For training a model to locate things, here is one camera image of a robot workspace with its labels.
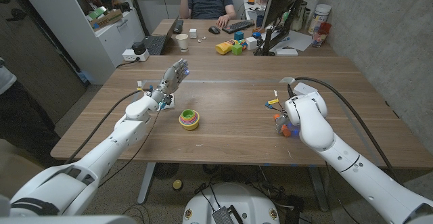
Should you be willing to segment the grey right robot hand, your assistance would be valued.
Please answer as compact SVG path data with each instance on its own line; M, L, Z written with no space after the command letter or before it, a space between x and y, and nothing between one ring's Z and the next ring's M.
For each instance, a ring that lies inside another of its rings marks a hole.
M300 127L292 124L288 116L283 114L274 115L275 127L278 133L284 137L298 137Z

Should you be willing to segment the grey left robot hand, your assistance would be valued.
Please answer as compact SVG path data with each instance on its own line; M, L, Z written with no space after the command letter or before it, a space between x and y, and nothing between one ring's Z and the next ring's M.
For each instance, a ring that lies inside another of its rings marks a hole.
M166 105L170 105L173 100L173 93L188 74L187 60L180 59L178 62L175 62L166 70L160 83L153 90L151 98L157 103L163 102Z

